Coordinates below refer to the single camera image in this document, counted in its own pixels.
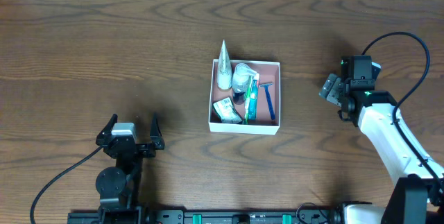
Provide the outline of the green toothbrush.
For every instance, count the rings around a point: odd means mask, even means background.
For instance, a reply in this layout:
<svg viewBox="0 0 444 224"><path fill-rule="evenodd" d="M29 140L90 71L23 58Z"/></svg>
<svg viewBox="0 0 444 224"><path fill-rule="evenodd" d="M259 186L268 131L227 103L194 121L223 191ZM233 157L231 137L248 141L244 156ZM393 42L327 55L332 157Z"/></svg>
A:
<svg viewBox="0 0 444 224"><path fill-rule="evenodd" d="M253 87L253 76L251 76L249 78L249 84L248 84L248 89L245 93L245 103L244 103L244 107L245 107L245 114L244 114L244 125L248 124L248 119L249 119L249 107L250 107L250 95L252 92L252 87Z"/></svg>

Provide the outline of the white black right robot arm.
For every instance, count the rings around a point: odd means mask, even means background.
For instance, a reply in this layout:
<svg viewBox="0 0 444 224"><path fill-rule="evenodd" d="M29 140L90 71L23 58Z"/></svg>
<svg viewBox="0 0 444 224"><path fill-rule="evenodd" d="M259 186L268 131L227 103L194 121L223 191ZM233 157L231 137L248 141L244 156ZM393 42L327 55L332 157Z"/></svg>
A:
<svg viewBox="0 0 444 224"><path fill-rule="evenodd" d="M443 167L410 131L391 94L375 90L380 70L369 55L344 57L340 75L330 74L319 94L339 106L340 120L367 136L395 188L387 206L341 203L329 222L442 223Z"/></svg>

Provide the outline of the green white soap pack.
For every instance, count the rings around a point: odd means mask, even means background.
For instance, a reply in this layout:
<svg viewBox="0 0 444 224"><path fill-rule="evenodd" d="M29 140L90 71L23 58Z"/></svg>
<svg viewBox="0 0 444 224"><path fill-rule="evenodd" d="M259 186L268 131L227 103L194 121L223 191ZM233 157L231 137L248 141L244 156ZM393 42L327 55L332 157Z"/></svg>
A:
<svg viewBox="0 0 444 224"><path fill-rule="evenodd" d="M221 123L238 124L242 122L242 118L235 110L232 99L230 97L221 99L213 103L213 108L221 120Z"/></svg>

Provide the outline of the blue disposable razor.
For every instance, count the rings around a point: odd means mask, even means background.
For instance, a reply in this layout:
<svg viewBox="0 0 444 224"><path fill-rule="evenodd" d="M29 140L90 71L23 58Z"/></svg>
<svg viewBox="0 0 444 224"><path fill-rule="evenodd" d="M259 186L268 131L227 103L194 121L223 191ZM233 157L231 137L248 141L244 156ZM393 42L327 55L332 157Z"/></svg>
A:
<svg viewBox="0 0 444 224"><path fill-rule="evenodd" d="M268 104L268 110L269 110L269 114L270 114L270 118L272 121L275 120L275 112L273 109L273 103L271 101L271 94L269 92L269 87L273 86L273 83L262 83L259 85L260 87L264 88L265 91L265 95L266 95L266 100L267 100L267 104Z"/></svg>

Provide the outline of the clear spray bottle blue liquid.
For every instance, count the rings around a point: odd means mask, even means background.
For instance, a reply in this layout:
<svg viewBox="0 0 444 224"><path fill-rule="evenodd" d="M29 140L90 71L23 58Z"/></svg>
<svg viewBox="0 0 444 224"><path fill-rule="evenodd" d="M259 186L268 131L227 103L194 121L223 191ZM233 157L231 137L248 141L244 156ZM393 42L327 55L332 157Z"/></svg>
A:
<svg viewBox="0 0 444 224"><path fill-rule="evenodd" d="M245 63L239 63L232 76L233 102L241 105L245 101L246 92L249 88L250 79L256 76L257 72Z"/></svg>

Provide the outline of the white green toothpaste tube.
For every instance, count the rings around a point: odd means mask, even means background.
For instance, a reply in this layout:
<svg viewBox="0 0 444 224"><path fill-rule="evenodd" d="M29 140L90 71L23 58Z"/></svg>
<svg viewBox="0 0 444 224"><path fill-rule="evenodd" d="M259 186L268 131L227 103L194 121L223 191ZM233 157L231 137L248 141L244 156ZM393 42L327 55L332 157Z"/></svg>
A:
<svg viewBox="0 0 444 224"><path fill-rule="evenodd" d="M259 74L255 74L251 81L249 101L248 101L248 121L256 120L259 78L260 78Z"/></svg>

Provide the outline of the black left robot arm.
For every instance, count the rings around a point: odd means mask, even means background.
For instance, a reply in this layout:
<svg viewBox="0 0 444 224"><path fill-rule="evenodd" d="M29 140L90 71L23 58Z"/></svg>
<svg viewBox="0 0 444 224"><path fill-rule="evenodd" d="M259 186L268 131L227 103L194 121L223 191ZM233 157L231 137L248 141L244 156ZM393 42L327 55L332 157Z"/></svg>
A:
<svg viewBox="0 0 444 224"><path fill-rule="evenodd" d="M96 137L96 145L116 160L96 178L100 195L99 223L147 223L146 208L138 202L143 160L165 147L157 117L153 116L148 143L137 143L134 123L119 123L113 114Z"/></svg>

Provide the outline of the white cardboard box pink inside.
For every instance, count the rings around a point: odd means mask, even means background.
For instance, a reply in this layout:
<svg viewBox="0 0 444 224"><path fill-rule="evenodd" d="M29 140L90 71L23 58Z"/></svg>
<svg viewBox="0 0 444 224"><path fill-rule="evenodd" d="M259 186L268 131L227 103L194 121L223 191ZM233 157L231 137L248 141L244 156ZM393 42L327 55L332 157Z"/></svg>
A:
<svg viewBox="0 0 444 224"><path fill-rule="evenodd" d="M279 62L245 60L251 69L259 73L259 83L271 83L268 88L275 118L272 119L268 109L268 101L263 87L259 88L257 100L257 118L246 125L222 123L214 110L217 101L232 97L232 90L221 90L217 86L216 75L219 61L212 61L212 78L210 87L208 125L212 132L231 132L254 135L275 135L281 126L281 69Z"/></svg>

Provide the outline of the white cream tube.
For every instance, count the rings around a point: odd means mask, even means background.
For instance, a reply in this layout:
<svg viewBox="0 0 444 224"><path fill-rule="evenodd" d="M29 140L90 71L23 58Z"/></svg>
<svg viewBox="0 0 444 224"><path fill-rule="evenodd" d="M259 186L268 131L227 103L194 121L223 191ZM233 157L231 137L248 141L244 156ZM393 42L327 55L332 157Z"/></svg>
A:
<svg viewBox="0 0 444 224"><path fill-rule="evenodd" d="M232 87L232 66L225 41L222 42L219 54L216 82L222 90L227 90Z"/></svg>

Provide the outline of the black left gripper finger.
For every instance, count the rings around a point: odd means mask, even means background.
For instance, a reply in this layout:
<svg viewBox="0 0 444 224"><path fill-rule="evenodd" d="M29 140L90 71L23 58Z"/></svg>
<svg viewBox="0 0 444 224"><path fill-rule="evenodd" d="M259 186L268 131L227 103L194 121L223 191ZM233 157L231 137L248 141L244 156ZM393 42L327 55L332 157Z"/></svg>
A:
<svg viewBox="0 0 444 224"><path fill-rule="evenodd" d="M154 114L151 121L150 138L154 144L163 144L163 136L158 125L157 115Z"/></svg>
<svg viewBox="0 0 444 224"><path fill-rule="evenodd" d="M96 144L108 144L112 140L112 128L117 122L117 114L113 114L105 127L96 136Z"/></svg>

